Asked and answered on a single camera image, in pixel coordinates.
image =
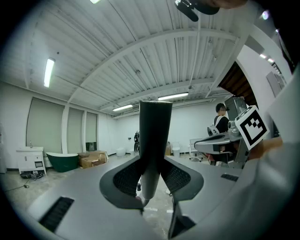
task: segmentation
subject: black cord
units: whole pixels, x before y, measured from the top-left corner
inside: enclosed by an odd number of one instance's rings
[[[10,190],[6,190],[4,192],[9,192],[9,191],[12,191],[12,190],[15,190],[15,189],[19,189],[19,188],[29,188],[28,185],[26,185],[28,183],[28,181],[30,180],[30,178],[27,180],[27,182],[23,185],[23,186],[20,186],[20,187],[15,187],[13,189],[10,189]]]

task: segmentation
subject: cabinet door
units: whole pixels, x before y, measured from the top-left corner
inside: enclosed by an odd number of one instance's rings
[[[28,168],[28,161],[26,160],[26,155],[20,154],[18,158],[18,167],[20,169]]]
[[[41,162],[41,156],[40,155],[30,155],[26,156],[27,162],[28,162],[28,168],[36,168],[35,162]]]

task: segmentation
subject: black hair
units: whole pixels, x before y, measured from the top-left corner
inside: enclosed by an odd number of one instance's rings
[[[216,106],[216,112],[219,112],[221,108],[225,109],[226,111],[225,105],[223,103],[218,103]]]

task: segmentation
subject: fluorescent light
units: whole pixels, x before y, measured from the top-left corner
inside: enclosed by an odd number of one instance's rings
[[[132,107],[131,104],[126,105],[126,106],[122,106],[122,107],[115,108],[115,109],[113,109],[113,111],[120,111],[120,110],[127,109],[127,108],[130,108],[130,107]]]
[[[262,13],[262,18],[263,18],[264,20],[267,20],[267,19],[269,18],[269,12],[268,12],[268,11],[264,11],[264,12]]]
[[[46,69],[45,69],[45,76],[44,76],[44,86],[49,87],[50,85],[50,78],[51,78],[51,72],[54,66],[55,60],[54,59],[48,59],[46,63]]]
[[[188,92],[183,92],[183,93],[179,93],[179,94],[173,94],[173,95],[169,95],[169,96],[164,96],[164,97],[159,97],[158,100],[166,100],[166,99],[170,99],[170,98],[179,98],[179,97],[184,97],[187,96]]]
[[[90,0],[92,3],[96,4],[97,2],[100,2],[100,0]]]

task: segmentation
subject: wooden ceiling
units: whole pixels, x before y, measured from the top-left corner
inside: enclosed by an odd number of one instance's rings
[[[237,97],[244,97],[245,102],[248,105],[257,106],[256,98],[251,89],[251,86],[243,71],[236,62],[234,62],[222,82],[219,84],[219,87],[225,89],[226,91],[232,93]]]

